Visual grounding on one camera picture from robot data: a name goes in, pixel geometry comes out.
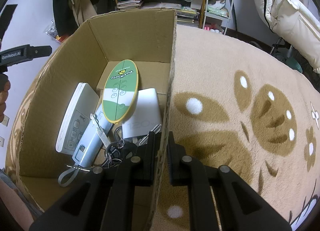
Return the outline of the person's left hand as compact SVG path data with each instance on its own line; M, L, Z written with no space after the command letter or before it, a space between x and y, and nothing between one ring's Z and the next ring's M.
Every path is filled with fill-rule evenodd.
M3 122L3 119L4 119L4 112L7 107L5 102L7 101L10 88L11 88L11 83L8 80L7 75L1 73L0 122Z

